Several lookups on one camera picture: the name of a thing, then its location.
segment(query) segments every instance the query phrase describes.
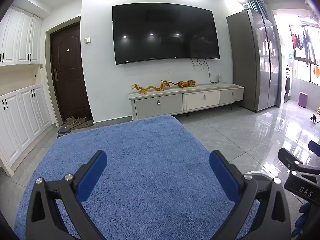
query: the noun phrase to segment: black flat screen tv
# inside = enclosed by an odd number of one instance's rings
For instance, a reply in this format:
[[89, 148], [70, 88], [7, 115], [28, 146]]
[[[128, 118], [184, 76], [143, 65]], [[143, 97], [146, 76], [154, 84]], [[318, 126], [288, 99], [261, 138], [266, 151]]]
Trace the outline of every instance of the black flat screen tv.
[[220, 59], [212, 11], [170, 3], [112, 7], [116, 64], [165, 58]]

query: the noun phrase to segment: trash can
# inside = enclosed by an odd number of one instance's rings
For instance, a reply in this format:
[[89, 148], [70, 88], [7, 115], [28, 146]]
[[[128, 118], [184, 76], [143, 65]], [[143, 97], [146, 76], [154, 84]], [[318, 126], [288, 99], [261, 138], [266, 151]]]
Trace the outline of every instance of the trash can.
[[307, 101], [308, 101], [308, 94], [300, 92], [299, 95], [299, 106], [302, 106], [304, 108], [307, 107]]

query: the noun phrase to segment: washing machine door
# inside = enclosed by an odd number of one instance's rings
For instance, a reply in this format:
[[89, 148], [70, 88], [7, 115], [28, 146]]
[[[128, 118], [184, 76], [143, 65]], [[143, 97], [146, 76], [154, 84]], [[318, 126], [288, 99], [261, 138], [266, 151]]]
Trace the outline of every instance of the washing machine door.
[[285, 94], [286, 94], [286, 95], [289, 95], [289, 92], [290, 92], [290, 84], [291, 84], [290, 76], [287, 76], [286, 79], [285, 79]]

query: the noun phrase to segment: refrigerator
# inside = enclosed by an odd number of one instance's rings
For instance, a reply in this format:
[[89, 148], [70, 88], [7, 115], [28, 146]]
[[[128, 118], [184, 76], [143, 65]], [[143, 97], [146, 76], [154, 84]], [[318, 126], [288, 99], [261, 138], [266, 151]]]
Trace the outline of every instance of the refrigerator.
[[241, 106], [257, 112], [276, 105], [279, 59], [272, 23], [251, 9], [227, 17], [227, 22], [233, 83], [244, 87]]

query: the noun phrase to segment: silver bolt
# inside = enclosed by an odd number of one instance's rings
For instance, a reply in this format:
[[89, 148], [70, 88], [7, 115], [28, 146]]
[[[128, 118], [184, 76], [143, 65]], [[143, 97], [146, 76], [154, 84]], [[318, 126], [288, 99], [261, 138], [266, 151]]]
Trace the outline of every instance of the silver bolt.
[[252, 180], [252, 176], [251, 175], [244, 174], [243, 177], [244, 177], [245, 180]]
[[42, 182], [43, 182], [43, 179], [42, 179], [42, 178], [36, 179], [36, 184], [40, 184], [40, 183], [42, 183]]
[[73, 175], [72, 174], [67, 174], [66, 176], [64, 176], [64, 179], [66, 181], [72, 180], [73, 179]]
[[281, 179], [279, 179], [279, 178], [274, 178], [273, 179], [273, 181], [274, 181], [274, 183], [276, 183], [276, 184], [280, 184], [281, 183]]

